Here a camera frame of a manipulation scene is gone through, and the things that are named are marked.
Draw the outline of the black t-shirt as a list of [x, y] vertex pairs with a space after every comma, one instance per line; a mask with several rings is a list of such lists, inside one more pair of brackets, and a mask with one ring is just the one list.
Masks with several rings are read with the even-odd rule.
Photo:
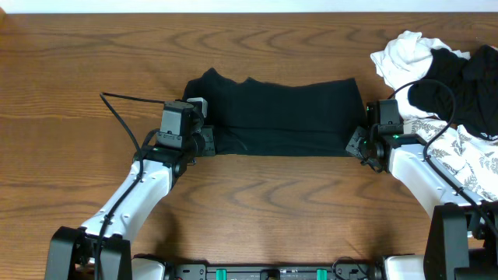
[[216, 154], [346, 156], [366, 111], [355, 79], [283, 86], [248, 78], [235, 82], [210, 68], [185, 87], [184, 99], [208, 104]]

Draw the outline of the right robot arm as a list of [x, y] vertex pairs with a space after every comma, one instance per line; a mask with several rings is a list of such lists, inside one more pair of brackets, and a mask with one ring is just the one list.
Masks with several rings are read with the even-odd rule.
[[383, 257], [370, 278], [495, 279], [497, 203], [464, 189], [429, 155], [425, 140], [404, 133], [396, 100], [368, 103], [366, 118], [347, 152], [373, 171], [400, 180], [431, 219], [424, 254]]

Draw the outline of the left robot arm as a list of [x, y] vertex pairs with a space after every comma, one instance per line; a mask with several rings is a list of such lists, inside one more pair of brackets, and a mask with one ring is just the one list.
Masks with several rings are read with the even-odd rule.
[[62, 226], [52, 236], [45, 277], [172, 279], [174, 269], [154, 257], [132, 257], [131, 246], [158, 202], [199, 156], [214, 155], [211, 129], [204, 125], [208, 104], [201, 97], [163, 105], [156, 143], [137, 147], [132, 167], [107, 203], [78, 229]]

